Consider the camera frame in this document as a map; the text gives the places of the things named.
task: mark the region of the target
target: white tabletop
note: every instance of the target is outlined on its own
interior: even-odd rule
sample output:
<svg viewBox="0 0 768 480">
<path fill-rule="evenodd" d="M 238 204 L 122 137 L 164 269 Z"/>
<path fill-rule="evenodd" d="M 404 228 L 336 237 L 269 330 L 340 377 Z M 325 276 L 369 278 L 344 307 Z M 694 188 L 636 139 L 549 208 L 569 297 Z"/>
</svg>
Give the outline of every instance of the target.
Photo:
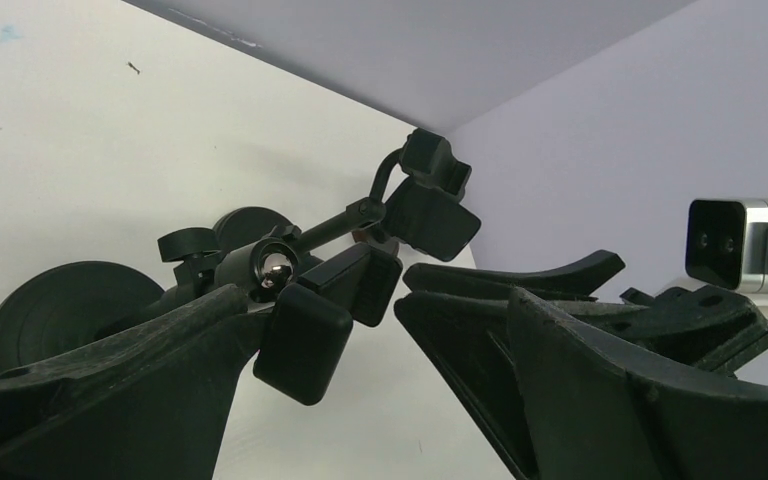
<svg viewBox="0 0 768 480">
<path fill-rule="evenodd" d="M 410 131 L 115 0 L 0 1 L 0 302 L 80 260 L 129 265 L 170 287 L 161 235 L 247 205 L 308 228 L 365 195 Z M 428 261 L 403 250 L 406 265 Z M 452 264 L 474 266 L 468 249 Z M 216 478 L 510 474 L 390 315 L 355 328 L 315 407 L 248 368 Z"/>
</svg>

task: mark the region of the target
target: metal ball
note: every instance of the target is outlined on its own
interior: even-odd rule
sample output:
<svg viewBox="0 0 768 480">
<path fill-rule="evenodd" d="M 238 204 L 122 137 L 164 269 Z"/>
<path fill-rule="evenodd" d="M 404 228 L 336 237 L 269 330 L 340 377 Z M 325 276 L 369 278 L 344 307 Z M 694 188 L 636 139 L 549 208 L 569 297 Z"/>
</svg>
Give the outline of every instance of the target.
<svg viewBox="0 0 768 480">
<path fill-rule="evenodd" d="M 284 288 L 293 278 L 293 262 L 283 253 L 269 253 L 261 263 L 260 286 L 267 289 Z"/>
</svg>

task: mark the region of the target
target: camera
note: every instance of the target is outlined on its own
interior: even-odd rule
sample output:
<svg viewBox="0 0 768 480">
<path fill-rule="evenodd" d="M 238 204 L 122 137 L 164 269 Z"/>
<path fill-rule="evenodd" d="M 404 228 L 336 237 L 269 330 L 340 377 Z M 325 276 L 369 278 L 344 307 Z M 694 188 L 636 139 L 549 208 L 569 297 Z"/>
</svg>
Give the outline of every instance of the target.
<svg viewBox="0 0 768 480">
<path fill-rule="evenodd" d="M 684 264 L 696 280 L 768 293 L 768 199 L 694 200 Z"/>
</svg>

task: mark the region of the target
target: suction cup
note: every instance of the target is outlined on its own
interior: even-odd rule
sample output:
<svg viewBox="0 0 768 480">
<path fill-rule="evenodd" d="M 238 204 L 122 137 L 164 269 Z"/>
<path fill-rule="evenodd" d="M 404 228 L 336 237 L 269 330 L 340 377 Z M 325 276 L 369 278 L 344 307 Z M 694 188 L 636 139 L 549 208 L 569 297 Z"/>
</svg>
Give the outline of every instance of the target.
<svg viewBox="0 0 768 480">
<path fill-rule="evenodd" d="M 115 263 L 78 262 L 48 270 L 0 306 L 0 374 L 92 343 L 100 329 L 162 294 L 154 280 Z"/>
<path fill-rule="evenodd" d="M 227 255 L 264 237 L 275 227 L 292 225 L 280 213 L 263 207 L 243 207 L 220 218 L 213 230 L 219 248 Z"/>
</svg>

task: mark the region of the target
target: white wall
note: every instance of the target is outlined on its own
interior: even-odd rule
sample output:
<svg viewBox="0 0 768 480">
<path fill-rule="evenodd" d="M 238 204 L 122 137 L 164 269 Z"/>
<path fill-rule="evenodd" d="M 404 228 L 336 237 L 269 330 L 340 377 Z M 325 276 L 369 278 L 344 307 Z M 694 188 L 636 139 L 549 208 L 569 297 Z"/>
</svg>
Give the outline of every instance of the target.
<svg viewBox="0 0 768 480">
<path fill-rule="evenodd" d="M 605 248 L 628 268 L 604 298 L 654 292 L 683 273 L 694 198 L 768 197 L 768 1 L 700 0 L 450 137 L 479 267 Z M 742 374 L 768 383 L 768 352 Z"/>
</svg>

